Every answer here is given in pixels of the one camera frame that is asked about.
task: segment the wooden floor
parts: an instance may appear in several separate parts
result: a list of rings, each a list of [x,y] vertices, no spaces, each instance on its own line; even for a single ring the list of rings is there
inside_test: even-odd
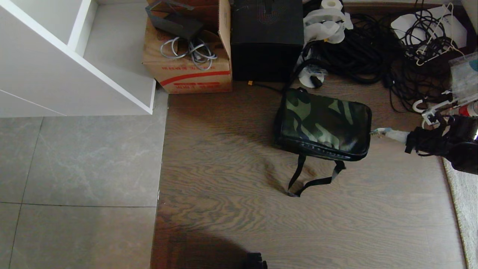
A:
[[[321,95],[359,101],[372,128],[411,131],[380,84],[333,75]],[[297,155],[272,147],[280,95],[235,82],[225,94],[171,95],[152,253],[154,269],[236,269],[261,252],[270,269],[461,269],[458,229],[436,157],[374,137],[369,155],[326,186],[284,194]],[[331,174],[308,158],[299,180]]]

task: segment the black box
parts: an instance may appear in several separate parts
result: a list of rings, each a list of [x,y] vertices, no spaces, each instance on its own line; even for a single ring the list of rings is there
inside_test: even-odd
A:
[[[304,46],[302,0],[235,0],[232,76],[288,81]]]

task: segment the bag strap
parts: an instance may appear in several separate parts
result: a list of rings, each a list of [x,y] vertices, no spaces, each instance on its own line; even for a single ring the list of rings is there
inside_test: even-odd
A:
[[[302,168],[304,167],[305,158],[306,158],[305,155],[302,155],[302,154],[299,155],[299,160],[297,162],[297,169],[295,170],[295,173],[292,176],[291,181],[289,182],[289,188],[287,189],[287,194],[291,197],[300,197],[302,192],[311,186],[330,184],[342,170],[346,169],[343,161],[335,161],[335,168],[334,168],[334,172],[332,172],[331,177],[322,178],[322,179],[314,179],[312,181],[309,181],[300,190],[296,191],[295,193],[292,193],[290,192],[290,188],[292,187],[292,185],[294,185],[295,181],[299,178],[300,174],[302,173]]]

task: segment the rug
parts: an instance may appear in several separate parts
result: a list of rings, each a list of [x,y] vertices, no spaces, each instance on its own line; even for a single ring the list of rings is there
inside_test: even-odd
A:
[[[478,176],[456,171],[443,159],[468,269],[478,268]]]

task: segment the camouflage bag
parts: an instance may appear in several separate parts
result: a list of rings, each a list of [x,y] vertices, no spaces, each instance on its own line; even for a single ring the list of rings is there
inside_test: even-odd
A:
[[[345,169],[343,161],[363,159],[370,145],[371,118],[372,111],[362,103],[313,95],[302,88],[285,90],[274,121],[274,142],[299,155],[297,170],[289,182],[289,196],[300,197],[310,186],[330,184]],[[291,193],[306,156],[335,161],[334,172]]]

